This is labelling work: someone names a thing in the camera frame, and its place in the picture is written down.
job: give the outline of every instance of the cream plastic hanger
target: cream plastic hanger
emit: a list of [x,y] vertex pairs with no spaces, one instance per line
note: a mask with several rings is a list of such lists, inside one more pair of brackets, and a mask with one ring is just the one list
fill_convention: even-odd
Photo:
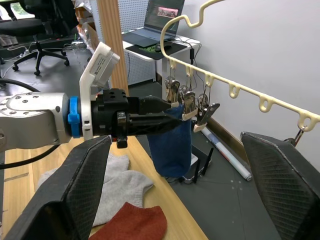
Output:
[[[204,22],[204,10],[211,6],[212,4],[216,4],[218,2],[222,2],[224,0],[210,0],[206,3],[204,3],[201,7],[200,7],[200,11],[199,11],[199,22],[197,23],[191,23],[188,16],[187,15],[181,15],[178,16],[172,20],[170,20],[163,28],[162,32],[161,32],[161,38],[160,38],[160,45],[161,45],[161,52],[163,54],[163,56],[167,59],[170,60],[170,67],[171,69],[175,69],[177,63],[182,64],[185,66],[186,69],[186,75],[188,77],[192,77],[193,76],[193,71],[198,71],[201,72],[203,74],[205,74],[205,83],[208,87],[211,87],[214,83],[214,80],[219,80],[221,82],[224,82],[226,84],[229,84],[229,95],[231,98],[235,99],[236,97],[238,97],[240,90],[243,90],[247,93],[256,95],[260,98],[260,102],[259,102],[259,109],[261,112],[263,113],[267,113],[270,111],[271,107],[273,104],[277,104],[283,108],[289,109],[291,111],[294,111],[296,113],[299,114],[299,120],[298,120],[298,127],[299,129],[303,129],[304,128],[304,132],[309,132],[312,129],[314,129],[315,125],[317,123],[320,122],[320,115],[312,113],[310,111],[307,111],[305,109],[299,108],[297,106],[294,106],[292,104],[289,104],[287,102],[281,101],[275,97],[269,96],[267,94],[264,94],[262,92],[256,91],[254,89],[251,89],[247,86],[241,85],[239,83],[236,83],[234,81],[231,81],[229,79],[226,79],[222,76],[216,75],[212,72],[209,71],[205,71],[199,67],[193,66],[191,64],[185,63],[183,61],[180,61],[174,57],[168,56],[165,52],[164,49],[164,37],[165,37],[165,33],[167,31],[167,29],[174,23],[184,19],[185,22],[187,23],[187,25],[194,29],[197,28],[199,26],[202,25],[202,23]],[[305,120],[306,119],[310,119],[310,124],[308,126],[305,126]]]

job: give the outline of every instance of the white wall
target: white wall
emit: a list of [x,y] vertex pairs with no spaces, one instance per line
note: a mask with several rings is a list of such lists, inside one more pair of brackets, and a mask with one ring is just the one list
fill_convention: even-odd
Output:
[[[182,14],[197,22],[205,2],[185,0]],[[181,21],[178,30],[203,44],[201,68],[320,114],[319,0],[226,0],[204,13],[202,26],[190,29]],[[179,58],[187,61],[188,54]],[[213,84],[211,99],[221,103],[214,118],[236,137],[247,131],[283,140],[298,132],[297,113],[277,105],[262,113],[258,97],[240,91],[232,99],[225,83]],[[297,149],[320,171],[320,123]]]

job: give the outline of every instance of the blue cloth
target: blue cloth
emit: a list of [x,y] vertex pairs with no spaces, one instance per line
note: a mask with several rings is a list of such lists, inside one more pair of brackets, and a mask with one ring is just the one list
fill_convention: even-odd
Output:
[[[184,106],[171,108],[167,114],[181,119]],[[191,165],[191,120],[163,134],[147,136],[153,165],[163,177],[179,178]]]

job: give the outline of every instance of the gray floor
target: gray floor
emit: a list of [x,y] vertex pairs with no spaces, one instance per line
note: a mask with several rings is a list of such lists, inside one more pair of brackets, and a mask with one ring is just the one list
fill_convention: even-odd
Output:
[[[38,77],[33,74],[36,61],[31,59],[22,63],[18,72],[10,69],[6,78],[28,83],[42,92],[79,95],[79,79],[88,57],[87,51],[68,52],[70,67],[65,67],[60,59],[44,57],[40,66],[42,76]],[[1,66],[1,75],[10,65],[7,62]],[[8,85],[0,90],[0,96],[23,91],[23,88]],[[131,86],[129,91],[135,97],[161,96],[161,86],[152,82]],[[139,136],[138,140],[150,155],[147,138]],[[208,153],[212,147],[202,133],[193,134],[192,142],[203,152]],[[3,189],[3,171],[0,174]],[[213,152],[207,174],[197,184],[171,185],[210,240],[280,240],[254,182],[246,182],[217,150]]]

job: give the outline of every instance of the wooden pillar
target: wooden pillar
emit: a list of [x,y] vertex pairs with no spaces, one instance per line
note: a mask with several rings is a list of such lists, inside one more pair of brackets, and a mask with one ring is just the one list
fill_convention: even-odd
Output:
[[122,43],[118,0],[96,1],[105,44],[112,48],[112,51],[114,53],[120,56],[120,61],[115,66],[112,72],[112,87],[123,89],[128,96],[128,77],[124,48]]

